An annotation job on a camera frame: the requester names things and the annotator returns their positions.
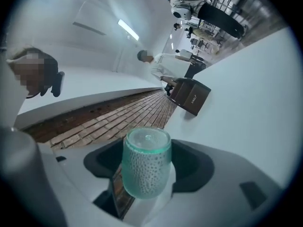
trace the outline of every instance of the white table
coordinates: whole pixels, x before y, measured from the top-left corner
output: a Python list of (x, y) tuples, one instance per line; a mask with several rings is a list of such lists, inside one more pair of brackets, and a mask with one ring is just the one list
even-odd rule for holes
[(238, 154), (287, 187), (301, 156), (301, 54), (278, 31), (194, 76), (211, 88), (197, 117), (177, 107), (165, 130)]

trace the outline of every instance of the brick floor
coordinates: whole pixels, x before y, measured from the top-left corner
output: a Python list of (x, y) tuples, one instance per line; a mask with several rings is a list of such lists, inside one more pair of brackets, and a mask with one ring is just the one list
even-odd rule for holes
[[(176, 105), (161, 90), (136, 94), (59, 115), (24, 131), (53, 150), (123, 138), (135, 127), (164, 128)], [(134, 201), (123, 187), (121, 168), (114, 189), (121, 218)]]

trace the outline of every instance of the textured glass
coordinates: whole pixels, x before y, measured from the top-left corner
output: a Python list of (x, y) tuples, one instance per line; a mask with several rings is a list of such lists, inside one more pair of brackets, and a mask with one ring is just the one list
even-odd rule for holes
[(131, 130), (125, 139), (122, 177), (126, 191), (140, 199), (158, 196), (170, 173), (170, 136), (161, 129)]

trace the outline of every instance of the ceiling light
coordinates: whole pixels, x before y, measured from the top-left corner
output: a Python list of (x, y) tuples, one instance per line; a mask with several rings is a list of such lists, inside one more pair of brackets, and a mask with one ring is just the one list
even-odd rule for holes
[(135, 40), (139, 39), (139, 36), (128, 26), (122, 19), (119, 20), (118, 24), (125, 29), (132, 37), (135, 38)]

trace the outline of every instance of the glass cup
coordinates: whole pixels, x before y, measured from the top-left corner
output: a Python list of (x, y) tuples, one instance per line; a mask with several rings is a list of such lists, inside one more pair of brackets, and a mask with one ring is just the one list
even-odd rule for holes
[(135, 198), (158, 196), (167, 183), (171, 163), (171, 140), (156, 128), (136, 128), (124, 141), (122, 178), (126, 191)]

